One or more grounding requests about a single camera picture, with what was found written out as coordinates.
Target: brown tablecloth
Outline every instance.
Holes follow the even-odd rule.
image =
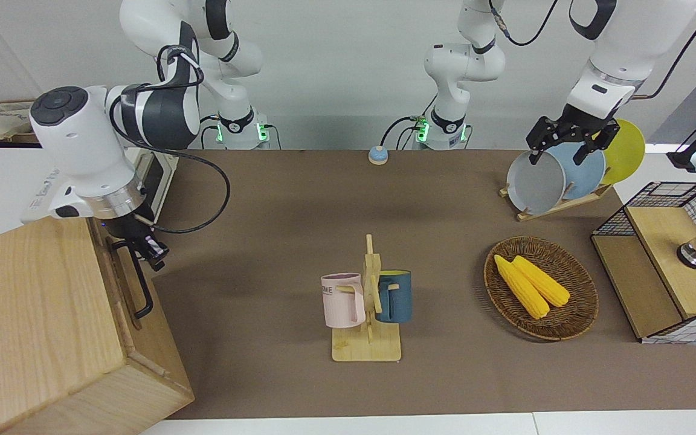
[[[497,190],[517,152],[199,152],[232,180],[227,212],[163,235],[155,279],[196,401],[179,419],[696,408],[696,347],[638,344],[589,234],[620,206],[519,223]],[[218,174],[179,162],[161,224],[207,218]],[[320,276],[361,272],[364,235],[387,268],[412,270],[414,318],[399,363],[335,363]],[[538,343],[486,299],[491,246],[530,234],[589,270],[600,314],[580,338]]]

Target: yellow corn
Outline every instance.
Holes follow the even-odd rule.
[[[538,266],[525,259],[523,256],[516,256],[512,260],[514,267],[519,270],[525,278],[536,287],[539,294],[543,295],[544,299],[549,301],[554,306],[564,306],[569,302],[571,294],[566,287],[563,287],[555,281],[552,276],[539,269]]]
[[[525,311],[528,311],[534,319],[546,316],[549,313],[549,304],[539,295],[533,284],[502,256],[494,256],[494,259],[501,278],[506,281],[517,300],[523,304]]]

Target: mug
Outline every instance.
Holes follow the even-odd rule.
[[[324,300],[324,320],[328,327],[355,327],[367,319],[359,273],[321,276],[321,299]]]
[[[409,270],[381,270],[378,280],[382,313],[375,318],[389,324],[403,324],[412,319],[412,273]]]

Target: woven tray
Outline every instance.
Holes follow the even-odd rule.
[[[571,299],[561,308],[534,320],[512,294],[495,266],[494,255],[512,261],[524,256],[562,284]],[[598,316],[598,293],[587,270],[566,250],[537,237],[520,236],[494,246],[485,262],[485,286],[499,313],[526,334],[549,341],[561,341],[585,333]]]

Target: mug rack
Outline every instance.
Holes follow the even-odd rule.
[[[378,281],[381,276],[381,255],[375,253],[372,234],[367,234],[367,253],[364,255],[362,287],[364,311],[367,319],[356,327],[332,328],[332,359],[345,361],[399,361],[401,337],[398,324],[387,324],[375,319],[382,313]]]

